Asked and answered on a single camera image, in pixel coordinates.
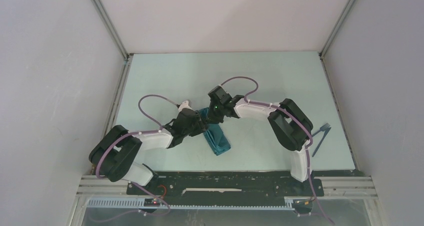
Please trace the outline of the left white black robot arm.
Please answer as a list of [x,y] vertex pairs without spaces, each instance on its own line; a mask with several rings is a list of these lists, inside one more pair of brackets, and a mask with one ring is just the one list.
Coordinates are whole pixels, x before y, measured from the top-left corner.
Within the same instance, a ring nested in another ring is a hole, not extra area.
[[206,118],[189,108],[184,108],[158,130],[129,132],[122,125],[116,125],[91,151],[89,160],[95,165],[99,179],[127,180],[138,184],[145,194],[153,194],[158,188],[157,175],[146,164],[137,163],[137,155],[146,150],[171,149],[184,138],[197,136],[207,129]]

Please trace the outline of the teal satin napkin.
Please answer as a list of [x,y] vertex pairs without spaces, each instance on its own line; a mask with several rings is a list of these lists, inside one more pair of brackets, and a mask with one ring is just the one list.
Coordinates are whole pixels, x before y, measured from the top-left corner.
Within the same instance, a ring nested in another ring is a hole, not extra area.
[[[202,118],[205,118],[205,116],[209,113],[208,111],[208,108],[203,108],[199,110],[199,114]],[[231,145],[219,124],[209,125],[208,130],[203,133],[203,136],[216,156],[219,156],[231,149]]]

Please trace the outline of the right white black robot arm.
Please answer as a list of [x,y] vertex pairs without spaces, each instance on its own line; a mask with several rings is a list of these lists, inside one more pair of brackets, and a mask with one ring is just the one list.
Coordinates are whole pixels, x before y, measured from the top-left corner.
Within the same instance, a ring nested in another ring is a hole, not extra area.
[[286,98],[280,103],[266,103],[243,95],[232,97],[221,86],[211,90],[208,96],[208,123],[223,123],[224,117],[268,121],[278,142],[290,151],[291,190],[297,195],[310,190],[308,178],[312,170],[307,148],[312,143],[313,124],[294,101]]

